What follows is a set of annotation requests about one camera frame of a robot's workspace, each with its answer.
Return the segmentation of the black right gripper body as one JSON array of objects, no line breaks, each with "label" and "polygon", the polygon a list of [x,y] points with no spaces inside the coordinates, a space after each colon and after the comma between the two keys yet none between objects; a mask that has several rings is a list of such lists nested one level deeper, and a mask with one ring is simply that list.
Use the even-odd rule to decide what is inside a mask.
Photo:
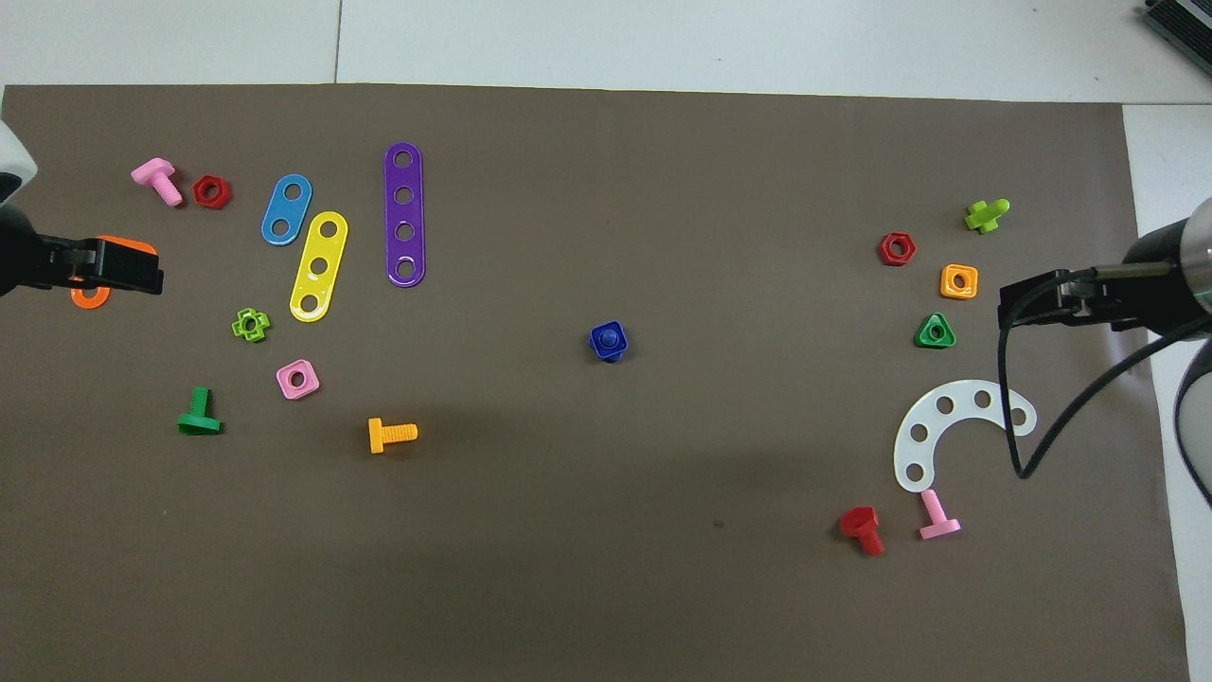
[{"label": "black right gripper body", "polygon": [[1173,268],[1160,277],[1131,277],[1115,285],[1126,319],[1113,323],[1113,329],[1147,328],[1156,336],[1167,336],[1197,319],[1197,302],[1180,269],[1180,241],[1185,225],[1187,220],[1178,220],[1151,230],[1130,247],[1125,264],[1166,260]]}]

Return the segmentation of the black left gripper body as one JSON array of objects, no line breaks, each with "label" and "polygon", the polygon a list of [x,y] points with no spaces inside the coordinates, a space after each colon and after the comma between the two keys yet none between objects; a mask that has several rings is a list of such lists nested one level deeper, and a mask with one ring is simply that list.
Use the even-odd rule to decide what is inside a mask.
[{"label": "black left gripper body", "polygon": [[51,290],[61,285],[52,267],[53,250],[33,229],[25,212],[16,206],[1,207],[1,296],[18,286]]}]

